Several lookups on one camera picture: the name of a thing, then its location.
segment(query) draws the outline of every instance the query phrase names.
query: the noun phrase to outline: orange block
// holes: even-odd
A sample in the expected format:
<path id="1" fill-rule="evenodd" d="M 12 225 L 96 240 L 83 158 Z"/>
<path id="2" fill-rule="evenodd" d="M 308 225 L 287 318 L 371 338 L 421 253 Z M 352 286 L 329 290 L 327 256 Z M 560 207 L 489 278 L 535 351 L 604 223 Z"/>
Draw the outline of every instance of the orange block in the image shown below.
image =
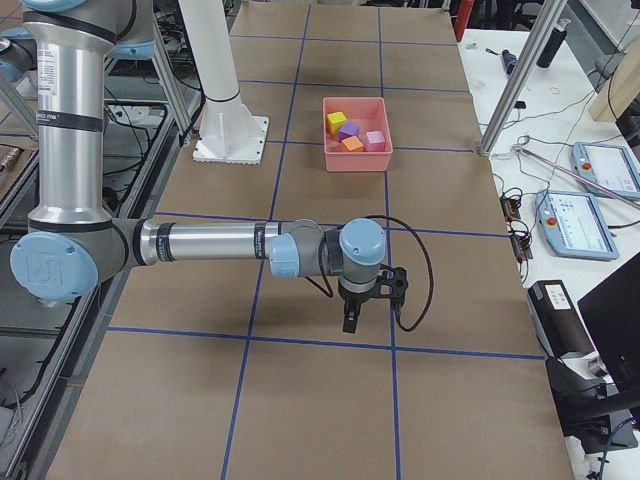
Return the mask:
<path id="1" fill-rule="evenodd" d="M 340 146 L 343 152 L 364 152 L 364 145 L 358 137 L 347 137 Z"/>

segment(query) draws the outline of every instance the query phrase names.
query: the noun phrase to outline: red container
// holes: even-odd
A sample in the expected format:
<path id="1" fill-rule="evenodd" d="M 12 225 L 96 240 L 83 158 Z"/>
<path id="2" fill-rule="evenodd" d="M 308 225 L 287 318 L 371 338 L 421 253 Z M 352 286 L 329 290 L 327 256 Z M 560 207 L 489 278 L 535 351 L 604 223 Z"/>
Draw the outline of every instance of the red container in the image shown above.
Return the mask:
<path id="1" fill-rule="evenodd" d="M 381 152 L 343 152 L 337 135 L 333 138 L 327 128 L 327 114 L 343 112 L 350 122 L 360 126 L 360 136 L 379 130 L 386 145 Z M 384 172 L 393 153 L 387 110 L 380 97 L 327 97 L 322 100 L 324 127 L 324 156 L 329 172 Z"/>

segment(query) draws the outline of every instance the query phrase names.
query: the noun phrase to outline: white table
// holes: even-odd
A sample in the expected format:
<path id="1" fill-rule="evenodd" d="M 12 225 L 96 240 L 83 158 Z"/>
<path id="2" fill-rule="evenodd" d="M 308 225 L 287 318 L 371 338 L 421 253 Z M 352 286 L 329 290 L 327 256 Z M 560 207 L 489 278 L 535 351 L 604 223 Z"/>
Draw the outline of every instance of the white table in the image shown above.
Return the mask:
<path id="1" fill-rule="evenodd" d="M 507 83 L 501 58 L 487 53 L 485 49 L 489 48 L 498 53 L 508 49 L 519 56 L 527 35 L 527 32 L 467 30 L 459 44 L 469 90 L 473 95 L 476 114 L 483 131 L 484 125 L 489 122 Z M 526 109 L 521 111 L 521 117 L 563 110 L 590 92 L 593 92 L 591 83 L 565 43 L 549 68 L 534 67 L 519 97 L 520 100 L 526 102 Z M 615 124 L 597 123 L 591 119 L 588 106 L 594 98 L 595 95 L 588 96 L 584 101 L 562 113 L 523 120 L 503 130 L 489 158 L 493 172 L 504 179 L 505 190 L 510 187 L 519 187 L 525 193 L 533 193 L 546 188 L 546 183 L 542 180 L 521 173 L 518 159 L 511 152 L 511 145 L 515 144 L 518 138 L 523 135 L 530 135 L 548 142 L 572 144 L 578 141 L 602 141 L 620 133 Z M 580 117 L 583 107 L 585 107 L 584 114 Z M 509 118 L 510 120 L 517 119 L 517 112 L 514 110 Z M 626 145 L 622 137 L 617 137 L 607 143 Z M 559 165 L 572 168 L 570 148 L 568 147 L 546 145 L 532 140 L 526 148 L 551 160 L 557 158 Z M 521 156 L 521 159 L 522 169 L 525 172 L 543 179 L 551 177 L 553 170 L 550 167 L 524 155 Z M 553 175 L 550 185 L 553 190 L 584 191 L 575 179 L 561 172 L 556 172 Z M 499 179 L 496 179 L 496 187 L 500 192 L 502 185 Z M 619 201 L 599 197 L 598 203 L 609 225 L 626 224 L 640 219 L 640 211 Z M 535 206 L 535 195 L 525 195 L 520 213 L 523 221 L 530 228 L 534 226 Z M 533 232 L 531 246 L 533 260 L 529 262 L 529 273 L 524 287 L 528 288 L 538 280 L 561 279 L 572 300 L 577 302 L 640 251 L 639 233 L 640 225 L 615 231 L 614 240 L 620 252 L 620 258 L 615 261 L 575 260 L 556 256 L 543 238 L 538 225 Z M 584 360 L 577 362 L 576 370 L 584 372 L 584 363 Z M 599 465 L 597 457 L 597 454 L 588 456 L 589 463 L 594 470 Z M 638 472 L 640 472 L 640 449 L 611 452 L 608 459 L 611 463 L 607 465 L 605 470 L 607 480 L 637 480 Z"/>

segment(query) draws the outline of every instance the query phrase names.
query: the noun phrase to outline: black monitor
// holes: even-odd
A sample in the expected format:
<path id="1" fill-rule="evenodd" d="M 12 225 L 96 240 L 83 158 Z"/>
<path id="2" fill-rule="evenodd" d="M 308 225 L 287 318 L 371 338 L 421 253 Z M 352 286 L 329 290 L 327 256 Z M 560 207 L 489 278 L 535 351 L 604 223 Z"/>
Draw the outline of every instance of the black monitor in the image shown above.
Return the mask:
<path id="1" fill-rule="evenodd" d="M 640 421 L 640 254 L 578 301 L 600 357 Z"/>

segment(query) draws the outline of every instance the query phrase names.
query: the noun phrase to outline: table surface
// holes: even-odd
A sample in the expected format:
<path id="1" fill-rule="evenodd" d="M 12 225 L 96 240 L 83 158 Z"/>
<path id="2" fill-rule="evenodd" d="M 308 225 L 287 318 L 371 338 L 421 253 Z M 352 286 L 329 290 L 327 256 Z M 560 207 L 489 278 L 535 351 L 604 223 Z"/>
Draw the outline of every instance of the table surface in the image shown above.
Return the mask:
<path id="1" fill-rule="evenodd" d="M 387 212 L 431 252 L 432 310 L 405 334 L 372 301 L 349 336 L 340 300 L 258 262 L 135 270 L 49 478 L 572 478 L 448 13 L 245 3 L 232 46 L 263 161 L 183 151 L 158 219 Z M 327 173 L 322 98 L 380 95 L 389 171 Z M 410 322 L 426 269 L 387 231 Z"/>
<path id="2" fill-rule="evenodd" d="M 527 32 L 505 32 L 488 30 L 467 30 L 459 51 L 469 81 L 469 89 L 473 95 L 474 106 L 481 129 L 489 122 L 491 114 L 507 83 L 507 76 L 502 68 L 500 57 L 486 52 L 486 49 L 501 52 L 508 49 L 519 55 L 527 39 Z M 563 43 L 558 54 L 548 69 L 534 67 L 519 97 L 527 104 L 521 117 L 533 117 L 548 112 L 561 113 L 544 115 L 535 119 L 526 119 L 505 128 L 491 152 L 492 170 L 504 180 L 496 178 L 498 192 L 511 187 L 519 187 L 525 193 L 538 192 L 546 188 L 546 180 L 550 180 L 552 190 L 584 191 L 577 180 L 557 172 L 552 176 L 552 169 L 537 160 L 510 153 L 511 145 L 519 138 L 529 135 L 545 142 L 598 142 L 619 135 L 613 123 L 594 122 L 588 107 L 595 99 L 593 87 L 580 64 L 566 43 Z M 517 119 L 513 113 L 510 120 Z M 618 136 L 608 142 L 611 145 L 622 145 L 628 148 L 624 138 Z M 547 145 L 532 140 L 526 147 L 545 158 L 557 161 L 558 165 L 572 168 L 570 165 L 570 148 L 563 145 Z M 640 168 L 636 157 L 632 154 L 637 168 Z M 640 218 L 640 212 L 617 200 L 598 197 L 598 204 L 609 225 L 626 224 Z M 535 196 L 523 198 L 521 215 L 527 225 L 534 225 Z M 620 258 L 611 262 L 576 260 L 557 257 L 544 239 L 540 226 L 533 231 L 531 251 L 533 260 L 529 262 L 529 272 L 525 287 L 538 280 L 561 279 L 572 300 L 577 302 L 614 270 L 629 260 L 640 250 L 638 246 L 638 230 L 640 226 L 615 231 L 615 243 L 620 251 Z M 568 361 L 584 376 L 589 376 L 584 360 Z M 597 456 L 592 455 L 592 465 L 597 464 Z M 632 480 L 640 471 L 640 450 L 612 452 L 612 464 L 607 467 L 607 478 L 614 480 Z"/>

